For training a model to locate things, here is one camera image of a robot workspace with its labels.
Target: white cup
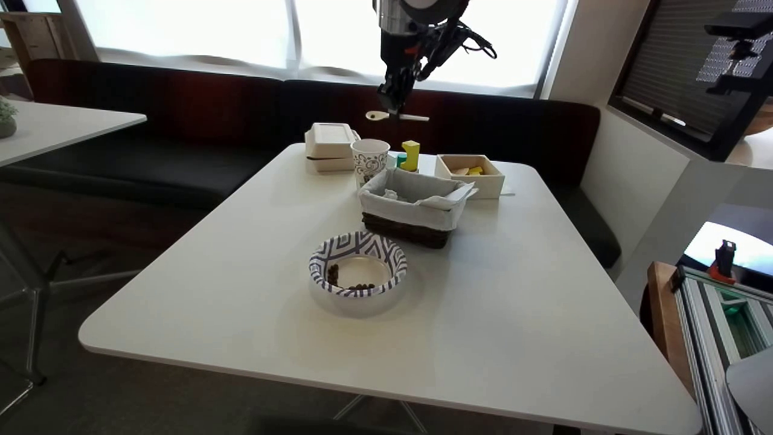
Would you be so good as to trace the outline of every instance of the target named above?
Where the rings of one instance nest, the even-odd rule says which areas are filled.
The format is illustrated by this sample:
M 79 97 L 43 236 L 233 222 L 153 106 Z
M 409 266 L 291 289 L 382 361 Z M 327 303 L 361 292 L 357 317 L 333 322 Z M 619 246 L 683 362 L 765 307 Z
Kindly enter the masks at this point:
M 357 183 L 368 183 L 375 173 L 387 169 L 391 146 L 375 138 L 362 138 L 353 143 L 353 158 L 356 158 L 356 177 Z

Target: floor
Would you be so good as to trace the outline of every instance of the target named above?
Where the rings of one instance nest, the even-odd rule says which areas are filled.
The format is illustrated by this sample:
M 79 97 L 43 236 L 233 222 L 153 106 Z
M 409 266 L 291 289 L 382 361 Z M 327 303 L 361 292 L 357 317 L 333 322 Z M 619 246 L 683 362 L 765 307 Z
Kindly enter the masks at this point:
M 0 204 L 13 193 L 14 189 L 2 190 L 0 187 Z M 90 208 L 82 199 L 71 200 L 76 200 L 76 205 L 71 204 L 71 211 L 95 211 L 95 204 Z M 50 212 L 50 200 L 31 200 L 26 205 L 39 208 L 39 212 Z M 109 234 L 112 219 L 122 222 L 122 217 L 116 216 L 122 216 L 122 211 L 138 212 L 136 208 L 112 208 L 112 219 L 90 217 L 90 233 L 85 233 L 85 227 L 79 225 L 79 233 L 87 234 L 87 239 L 62 234 L 65 227 L 61 225 L 54 225 L 55 233 L 43 233 L 43 219 L 35 219 L 31 225 L 26 222 L 29 216 L 36 216 L 35 211 L 14 208 L 20 205 L 6 200 L 2 216 L 13 217 L 24 245 L 39 264 L 50 264 L 61 246 L 67 246 L 67 253 L 73 259 L 79 259 L 61 269 L 62 277 L 144 266 L 158 252 L 164 248 L 161 241 L 129 241 L 131 234 L 143 239 L 143 234 L 153 233 L 118 233 L 118 236 Z M 6 266 L 0 269 L 0 295 L 2 289 L 14 289 L 14 280 Z M 0 419 L 2 435 L 260 435 L 266 433 L 263 422 L 270 419 L 330 421 L 330 416 L 351 399 L 347 394 L 337 391 L 93 356 L 77 344 L 77 329 L 85 317 L 116 289 L 118 283 L 82 287 L 77 292 L 54 292 L 39 358 L 39 368 L 49 376 L 49 381 L 36 390 L 21 405 Z M 14 368 L 20 368 L 24 356 L 24 322 L 24 305 L 0 311 L 0 358 Z M 13 373 L 0 365 L 0 403 L 6 403 L 6 399 L 18 386 L 18 376 L 13 376 Z M 431 433 L 443 435 L 550 433 L 550 426 L 431 405 L 415 405 L 415 414 Z M 364 401 L 362 409 L 351 416 L 351 422 L 410 433 L 410 421 L 397 403 L 388 401 Z

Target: food container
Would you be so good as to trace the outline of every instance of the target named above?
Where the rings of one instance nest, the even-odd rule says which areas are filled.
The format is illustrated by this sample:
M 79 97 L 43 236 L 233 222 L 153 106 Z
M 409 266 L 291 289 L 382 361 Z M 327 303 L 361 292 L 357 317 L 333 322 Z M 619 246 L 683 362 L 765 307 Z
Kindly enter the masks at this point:
M 362 222 L 369 233 L 440 248 L 473 193 L 473 183 L 384 169 L 361 189 Z
M 502 171 L 486 155 L 438 155 L 434 173 L 475 183 L 478 193 L 473 200 L 498 200 L 504 183 Z
M 315 299 L 351 317 L 369 317 L 391 307 L 405 271 L 403 248 L 364 230 L 327 239 L 310 259 Z
M 317 171 L 351 171 L 357 138 L 347 124 L 312 124 L 304 133 L 310 166 Z

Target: patterned bowl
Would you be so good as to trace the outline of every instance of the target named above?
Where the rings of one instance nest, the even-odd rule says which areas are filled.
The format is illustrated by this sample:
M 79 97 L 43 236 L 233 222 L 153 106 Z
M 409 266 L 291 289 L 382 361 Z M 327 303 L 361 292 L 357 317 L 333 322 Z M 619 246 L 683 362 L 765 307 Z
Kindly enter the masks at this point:
M 310 259 L 315 299 L 353 317 L 391 307 L 405 271 L 403 248 L 368 230 L 330 236 Z

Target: gray floor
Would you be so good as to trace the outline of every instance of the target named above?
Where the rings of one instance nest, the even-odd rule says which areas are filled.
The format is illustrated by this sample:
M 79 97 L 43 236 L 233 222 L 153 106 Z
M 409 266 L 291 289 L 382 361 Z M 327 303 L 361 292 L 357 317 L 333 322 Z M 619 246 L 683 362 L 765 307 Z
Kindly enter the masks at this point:
M 58 241 L 47 236 L 26 236 L 26 245 L 39 260 L 50 260 L 58 246 Z M 90 252 L 90 246 L 67 246 L 76 253 Z M 101 252 L 100 259 L 67 266 L 62 272 L 114 271 L 134 264 L 143 266 L 147 259 L 125 252 Z M 0 271 L 0 289 L 13 289 L 8 271 Z M 49 381 L 20 409 L 0 419 L 2 435 L 258 435 L 266 419 L 328 421 L 351 399 L 347 394 L 322 390 L 93 356 L 79 349 L 77 326 L 114 289 L 116 285 L 54 295 L 39 365 Z M 24 326 L 24 305 L 0 311 L 0 358 L 13 365 L 24 353 Z M 14 386 L 20 381 L 0 368 L 0 403 Z M 549 426 L 507 419 L 431 405 L 415 405 L 415 411 L 428 430 L 438 435 L 550 433 Z M 364 401 L 351 421 L 410 433 L 409 419 L 388 401 Z

